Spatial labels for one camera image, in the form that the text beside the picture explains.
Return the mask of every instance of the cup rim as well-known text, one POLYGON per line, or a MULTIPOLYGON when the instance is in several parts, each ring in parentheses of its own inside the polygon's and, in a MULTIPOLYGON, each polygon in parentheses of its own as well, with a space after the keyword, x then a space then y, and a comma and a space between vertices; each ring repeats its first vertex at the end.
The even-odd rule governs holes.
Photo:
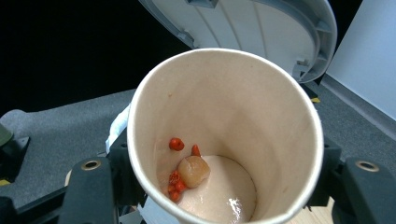
POLYGON ((309 110, 310 117, 313 122, 314 129, 316 130, 316 139, 315 143, 316 146, 316 155, 314 158, 314 165, 311 169, 310 174, 308 177, 308 181, 306 181, 304 187, 302 188, 302 193, 297 197, 297 199, 293 202, 293 204, 289 207, 287 211, 282 213, 281 215, 271 217, 266 219, 265 221, 252 221, 249 223, 284 223, 290 219, 292 219, 297 213, 301 211, 301 209, 306 205, 308 202, 310 196, 312 195, 315 186, 318 182, 318 177, 320 174, 321 170, 321 165, 322 165, 322 158, 323 158, 323 132, 322 132, 322 126, 321 122, 317 113, 317 110, 314 108, 311 100, 309 97, 306 95, 304 90, 300 87, 300 85, 297 83, 297 81, 292 78, 286 71, 284 71, 282 68, 277 66, 276 64, 260 57, 255 54, 245 52, 242 50, 237 50, 237 49, 218 49, 218 48, 209 48, 209 49, 192 49, 188 50, 186 52, 182 52, 178 55, 175 55, 173 57, 170 57, 163 62, 159 63, 157 66, 155 66, 151 71, 148 72, 148 74, 143 78, 142 82, 139 84, 137 87, 134 97, 131 102, 131 109, 129 111, 129 118, 128 118, 128 125, 127 125, 127 141, 128 141, 128 154, 130 158, 130 162, 132 164, 134 174, 136 175, 137 180, 139 181, 140 185, 142 188, 145 190, 145 192, 152 198, 152 200, 158 204, 162 208, 169 208, 165 209, 169 214, 172 216, 176 217, 179 219, 180 217, 186 220, 187 222, 190 223, 213 223, 211 221, 208 221, 206 219, 203 219, 201 217, 195 216, 189 212, 186 212, 182 210, 177 204, 171 202, 165 195, 163 195, 162 192, 157 190, 157 188, 154 186, 153 183, 149 180, 149 178, 145 175, 143 168, 142 168, 142 163, 140 160, 137 159, 137 154, 136 150, 134 150, 134 133, 137 131, 134 126, 134 118, 136 111, 134 108, 139 103, 139 98, 142 94, 142 91, 144 87, 146 86, 146 83, 149 82, 149 80, 153 77, 153 75, 156 73, 157 70, 159 70, 164 64, 169 63, 170 61, 174 60, 175 58, 183 57, 188 54, 195 53, 197 51, 222 51, 222 52, 230 52, 230 53, 238 53, 242 54, 248 57, 252 57, 255 59, 258 59, 264 63, 267 63, 268 65, 274 67, 279 73, 283 74, 283 76, 289 80, 290 84, 292 87, 294 87, 297 92, 302 96, 303 102, 307 109, 309 110))

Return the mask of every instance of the gray surface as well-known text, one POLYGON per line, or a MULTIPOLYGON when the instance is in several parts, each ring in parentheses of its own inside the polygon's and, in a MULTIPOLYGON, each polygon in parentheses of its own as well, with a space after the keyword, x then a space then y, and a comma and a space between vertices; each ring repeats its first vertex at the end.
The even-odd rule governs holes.
MULTIPOLYGON (((334 94, 324 86, 326 86, 326 80, 324 85, 318 86, 315 83, 307 85, 320 99, 320 103, 316 104, 316 109, 322 122, 323 132, 343 149, 342 159, 362 157, 369 161, 377 161, 387 166, 396 176, 396 141, 338 98, 335 95, 338 93, 337 90, 334 90, 334 94)), ((378 110, 370 112, 373 118, 382 116, 378 110)))
POLYGON ((21 172, 16 181, 0 187, 0 196, 20 207, 64 186, 66 174, 83 159, 106 151, 111 122, 130 103, 133 91, 25 113, 12 110, 0 122, 15 133, 29 136, 21 172))
MULTIPOLYGON (((322 85, 307 86, 319 95, 316 108, 324 133, 343 149, 343 158, 378 161, 396 175, 396 142, 322 85)), ((5 114, 0 122, 16 137, 32 139, 20 175, 15 183, 0 187, 0 195, 11 197, 20 207, 61 188, 74 164, 105 151, 111 122, 133 93, 124 91, 37 113, 5 114)))

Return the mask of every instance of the small red piece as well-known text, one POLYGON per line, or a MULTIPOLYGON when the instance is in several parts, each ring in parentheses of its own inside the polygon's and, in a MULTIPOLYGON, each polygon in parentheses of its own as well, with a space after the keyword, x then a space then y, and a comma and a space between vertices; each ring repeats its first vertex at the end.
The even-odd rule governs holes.
POLYGON ((180 138, 172 138, 169 142, 169 148, 175 151, 180 151, 184 148, 184 143, 180 138))
POLYGON ((194 144, 192 146, 191 155, 192 156, 199 156, 199 157, 201 156, 201 152, 199 151, 199 148, 198 148, 198 146, 196 144, 194 144))

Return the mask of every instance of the food item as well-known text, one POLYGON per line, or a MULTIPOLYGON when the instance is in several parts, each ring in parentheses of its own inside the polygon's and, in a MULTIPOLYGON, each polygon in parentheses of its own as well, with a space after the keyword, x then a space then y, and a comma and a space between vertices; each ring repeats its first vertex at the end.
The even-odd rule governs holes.
MULTIPOLYGON (((169 148, 180 151, 184 148, 184 143, 180 138, 174 137, 169 142, 169 148)), ((198 145, 194 144, 191 148, 191 156, 184 158, 177 169, 169 175, 169 199, 178 203, 183 191, 197 188, 204 179, 209 177, 209 174, 210 168, 201 158, 198 145)))
POLYGON ((169 148, 171 148, 175 151, 180 151, 184 148, 184 143, 183 143, 183 141, 181 141, 180 138, 174 137, 169 142, 169 148))
POLYGON ((192 156, 201 156, 201 152, 199 151, 198 145, 194 144, 191 149, 192 156))
POLYGON ((184 158, 177 167, 180 178, 189 189, 197 188, 210 175, 210 168, 199 156, 184 158))
POLYGON ((175 189, 179 192, 183 192, 184 190, 187 189, 186 184, 183 182, 183 180, 179 180, 177 181, 177 183, 175 184, 175 189))

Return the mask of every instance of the cup lid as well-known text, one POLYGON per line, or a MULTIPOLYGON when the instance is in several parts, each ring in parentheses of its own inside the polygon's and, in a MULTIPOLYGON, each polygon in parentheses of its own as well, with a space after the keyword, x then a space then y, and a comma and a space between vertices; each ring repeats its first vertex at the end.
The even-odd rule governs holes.
POLYGON ((300 83, 322 76, 337 28, 326 0, 139 0, 192 49, 225 48, 277 64, 300 83))

